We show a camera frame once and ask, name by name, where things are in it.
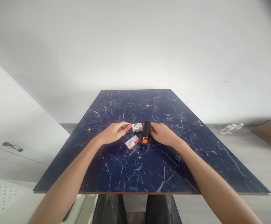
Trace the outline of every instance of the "hand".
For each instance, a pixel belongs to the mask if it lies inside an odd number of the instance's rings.
[[[95,137],[99,142],[103,144],[109,144],[119,140],[126,133],[123,130],[128,122],[122,121],[120,123],[112,123],[104,131]]]
[[[168,126],[165,124],[156,124],[151,122],[150,134],[152,137],[161,144],[174,147],[176,143],[182,141]]]

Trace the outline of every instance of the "cabinet handle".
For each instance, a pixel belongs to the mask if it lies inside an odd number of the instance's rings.
[[[9,142],[4,142],[2,145],[3,145],[3,146],[11,146],[13,149],[18,150],[18,152],[22,152],[22,151],[23,151],[23,148],[21,148],[21,147],[19,147],[19,146],[17,146],[17,145],[12,145],[12,144],[10,144]]]

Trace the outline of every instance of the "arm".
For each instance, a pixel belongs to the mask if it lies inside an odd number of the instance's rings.
[[[205,201],[222,223],[262,223],[231,186],[166,125],[151,122],[153,138],[172,146],[190,169]]]
[[[62,221],[75,201],[85,173],[98,149],[103,144],[112,143],[125,135],[121,127],[127,124],[127,122],[111,124],[89,142],[52,185],[32,215],[29,224],[53,224]]]

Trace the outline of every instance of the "table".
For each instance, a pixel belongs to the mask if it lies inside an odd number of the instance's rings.
[[[109,124],[145,120],[165,123],[217,171],[239,194],[270,191],[234,156],[170,89],[101,91],[34,188],[47,192],[89,141]],[[80,193],[200,194],[180,155],[155,140],[147,149],[128,150],[129,131],[94,156]]]

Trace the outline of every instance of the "cabinet door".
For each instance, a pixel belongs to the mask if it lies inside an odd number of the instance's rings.
[[[0,67],[0,148],[49,165],[68,137]]]

